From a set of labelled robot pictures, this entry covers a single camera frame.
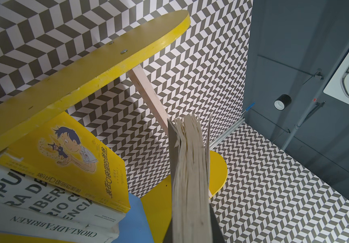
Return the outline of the white thin book small text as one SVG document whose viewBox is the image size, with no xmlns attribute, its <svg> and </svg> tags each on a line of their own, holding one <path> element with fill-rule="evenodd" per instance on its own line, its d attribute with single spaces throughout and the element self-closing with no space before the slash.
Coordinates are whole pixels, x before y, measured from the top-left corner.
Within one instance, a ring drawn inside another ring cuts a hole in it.
<svg viewBox="0 0 349 243">
<path fill-rule="evenodd" d="M 75 243 L 111 243 L 119 227 L 106 229 L 0 203 L 0 232 Z"/>
</svg>

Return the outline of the black book white character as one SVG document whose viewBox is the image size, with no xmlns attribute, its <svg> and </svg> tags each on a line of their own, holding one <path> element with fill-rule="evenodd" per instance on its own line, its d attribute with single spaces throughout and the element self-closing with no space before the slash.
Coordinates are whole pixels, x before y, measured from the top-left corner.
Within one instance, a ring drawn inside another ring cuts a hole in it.
<svg viewBox="0 0 349 243">
<path fill-rule="evenodd" d="M 165 243 L 223 243 L 210 203 L 210 140 L 194 114 L 168 121 L 171 221 Z"/>
</svg>

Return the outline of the yellow illustrated book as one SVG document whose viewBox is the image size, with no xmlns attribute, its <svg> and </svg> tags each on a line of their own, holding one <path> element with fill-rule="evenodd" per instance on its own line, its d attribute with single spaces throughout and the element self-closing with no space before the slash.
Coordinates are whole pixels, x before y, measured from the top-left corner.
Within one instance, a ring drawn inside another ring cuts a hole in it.
<svg viewBox="0 0 349 243">
<path fill-rule="evenodd" d="M 0 165 L 123 213 L 131 208 L 124 160 L 66 112 L 1 152 Z"/>
</svg>

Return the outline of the white book black bold text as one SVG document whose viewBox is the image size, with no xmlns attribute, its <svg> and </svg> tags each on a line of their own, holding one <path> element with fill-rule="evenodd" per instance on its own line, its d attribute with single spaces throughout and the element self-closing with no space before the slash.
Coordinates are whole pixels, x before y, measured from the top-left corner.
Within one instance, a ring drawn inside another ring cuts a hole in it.
<svg viewBox="0 0 349 243">
<path fill-rule="evenodd" d="M 126 214 L 39 179 L 0 166 L 0 204 L 112 228 Z"/>
</svg>

